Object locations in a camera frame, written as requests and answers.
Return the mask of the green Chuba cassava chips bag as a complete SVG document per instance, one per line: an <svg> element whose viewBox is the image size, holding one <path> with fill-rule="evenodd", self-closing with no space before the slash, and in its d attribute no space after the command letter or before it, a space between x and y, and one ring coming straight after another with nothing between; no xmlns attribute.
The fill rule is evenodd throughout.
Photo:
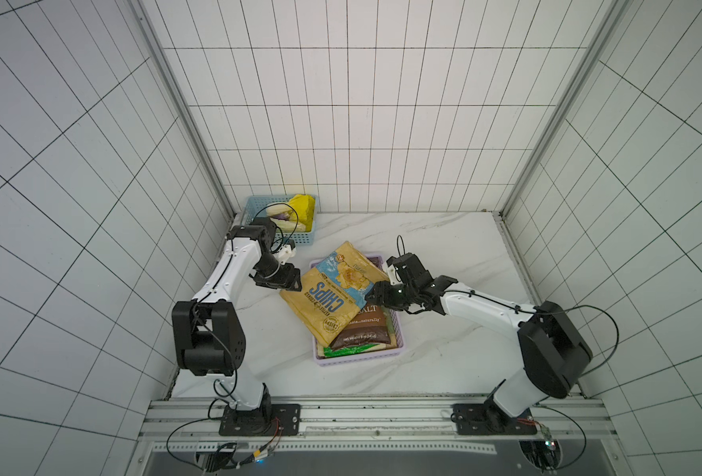
<svg viewBox="0 0 702 476"><path fill-rule="evenodd" d="M357 346L343 347L339 349L332 349L330 347L324 347L320 352L319 356L325 359L340 358L352 355L359 355L365 353L380 352L385 350L395 349L394 346L390 344L383 343L367 343Z"/></svg>

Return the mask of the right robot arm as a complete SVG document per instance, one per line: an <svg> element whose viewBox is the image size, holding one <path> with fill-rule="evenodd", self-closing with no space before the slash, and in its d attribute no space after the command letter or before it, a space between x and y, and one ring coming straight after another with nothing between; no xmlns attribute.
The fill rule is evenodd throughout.
<svg viewBox="0 0 702 476"><path fill-rule="evenodd" d="M538 307L517 305L481 295L445 276L420 286L382 281L366 301L406 313L418 305L421 311L475 322L517 343L523 366L498 384L485 402L487 416L497 422L517 418L547 398L565 398L593 357L567 312L552 301Z"/></svg>

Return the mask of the brown Kettle sea salt bag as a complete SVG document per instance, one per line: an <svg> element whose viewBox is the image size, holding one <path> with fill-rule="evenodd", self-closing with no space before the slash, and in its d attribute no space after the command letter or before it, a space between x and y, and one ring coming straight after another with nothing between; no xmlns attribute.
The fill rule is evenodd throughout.
<svg viewBox="0 0 702 476"><path fill-rule="evenodd" d="M330 343L333 351L365 344L391 344L389 314L376 305L363 307Z"/></svg>

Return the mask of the aluminium rail frame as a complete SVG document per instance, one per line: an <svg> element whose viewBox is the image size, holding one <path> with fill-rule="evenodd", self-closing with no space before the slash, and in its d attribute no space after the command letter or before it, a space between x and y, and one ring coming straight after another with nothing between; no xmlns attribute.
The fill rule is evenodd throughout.
<svg viewBox="0 0 702 476"><path fill-rule="evenodd" d="M535 436L459 436L457 403L482 395L278 397L301 406L296 436L220 436L226 404L154 402L131 475L628 475L602 403L573 397L531 408Z"/></svg>

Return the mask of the purple plastic basket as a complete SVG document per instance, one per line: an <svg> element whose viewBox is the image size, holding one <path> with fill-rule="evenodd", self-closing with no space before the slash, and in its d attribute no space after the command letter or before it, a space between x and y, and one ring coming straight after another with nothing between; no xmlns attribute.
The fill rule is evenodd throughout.
<svg viewBox="0 0 702 476"><path fill-rule="evenodd" d="M377 255L365 255L374 265L378 266L382 270L382 258ZM315 263L311 264L311 268L315 266L319 261L316 261ZM385 351L380 351L380 352L373 352L373 353L365 353L365 354L359 354L359 355L352 355L352 356L346 356L346 357L340 357L340 358L332 358L332 359L325 359L321 358L319 356L319 352L324 348L324 347L329 347L323 346L315 340L315 343L313 343L313 352L315 353L315 362L320 365L320 366L330 366L330 365L336 365L336 364L344 364L344 363L352 363L352 362L361 362L364 360L372 360L372 359L379 359L379 358L384 358L384 357L393 357L396 355L399 355L403 352L404 347L405 347L405 340L403 337L403 332L401 331L401 327L399 325L399 320L394 313L394 311L388 311L388 309L384 309L389 314L389 331L391 333L391 338L392 338L392 343L391 345L395 347L395 349L391 350L385 350Z"/></svg>

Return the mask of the yellow lettuce toy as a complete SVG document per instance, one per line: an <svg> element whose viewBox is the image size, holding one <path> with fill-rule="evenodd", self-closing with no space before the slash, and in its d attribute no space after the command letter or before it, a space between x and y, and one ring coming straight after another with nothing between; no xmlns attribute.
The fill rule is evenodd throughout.
<svg viewBox="0 0 702 476"><path fill-rule="evenodd" d="M288 201L289 220L299 222L299 232L312 232L315 220L315 197L309 194L297 194Z"/></svg>

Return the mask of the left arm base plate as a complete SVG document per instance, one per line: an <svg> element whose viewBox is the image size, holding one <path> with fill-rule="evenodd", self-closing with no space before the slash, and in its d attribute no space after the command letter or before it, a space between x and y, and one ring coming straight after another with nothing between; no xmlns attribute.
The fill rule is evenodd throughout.
<svg viewBox="0 0 702 476"><path fill-rule="evenodd" d="M227 408L220 418L218 434L226 438L296 436L300 422L300 405L274 404L269 396L265 396L256 410Z"/></svg>

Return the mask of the blue salt chips bag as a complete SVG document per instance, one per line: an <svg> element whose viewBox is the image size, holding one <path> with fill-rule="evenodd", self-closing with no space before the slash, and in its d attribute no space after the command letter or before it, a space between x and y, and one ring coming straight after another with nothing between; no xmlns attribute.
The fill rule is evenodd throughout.
<svg viewBox="0 0 702 476"><path fill-rule="evenodd" d="M317 343L327 346L366 305L387 274L346 241L301 276L301 290L280 296Z"/></svg>

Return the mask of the blue plastic basket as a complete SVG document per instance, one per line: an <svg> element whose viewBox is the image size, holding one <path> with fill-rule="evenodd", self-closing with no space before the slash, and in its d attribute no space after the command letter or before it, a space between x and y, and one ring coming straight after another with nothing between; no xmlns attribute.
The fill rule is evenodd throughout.
<svg viewBox="0 0 702 476"><path fill-rule="evenodd" d="M276 196L250 196L246 200L241 213L240 224L249 225L256 217L266 217L266 208L269 204L275 202L285 202L293 198L293 194L277 194ZM311 245L315 241L315 232L293 233L292 235L295 245Z"/></svg>

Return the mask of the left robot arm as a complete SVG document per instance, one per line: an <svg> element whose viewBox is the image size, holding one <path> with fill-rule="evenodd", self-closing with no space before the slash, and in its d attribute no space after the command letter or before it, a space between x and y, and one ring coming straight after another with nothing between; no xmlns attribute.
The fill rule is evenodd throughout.
<svg viewBox="0 0 702 476"><path fill-rule="evenodd" d="M172 309L178 367L214 377L214 393L240 413L271 412L267 385L245 369L246 336L236 311L248 283L299 292L301 270L290 262L295 242L275 222L257 217L226 235L223 252L203 287Z"/></svg>

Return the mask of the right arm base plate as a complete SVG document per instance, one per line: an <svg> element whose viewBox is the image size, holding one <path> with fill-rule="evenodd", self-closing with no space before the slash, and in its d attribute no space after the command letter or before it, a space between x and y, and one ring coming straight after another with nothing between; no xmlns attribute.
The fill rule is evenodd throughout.
<svg viewBox="0 0 702 476"><path fill-rule="evenodd" d="M454 404L450 420L459 436L535 436L537 425L530 417L529 407L517 416L506 414L490 396L483 403Z"/></svg>

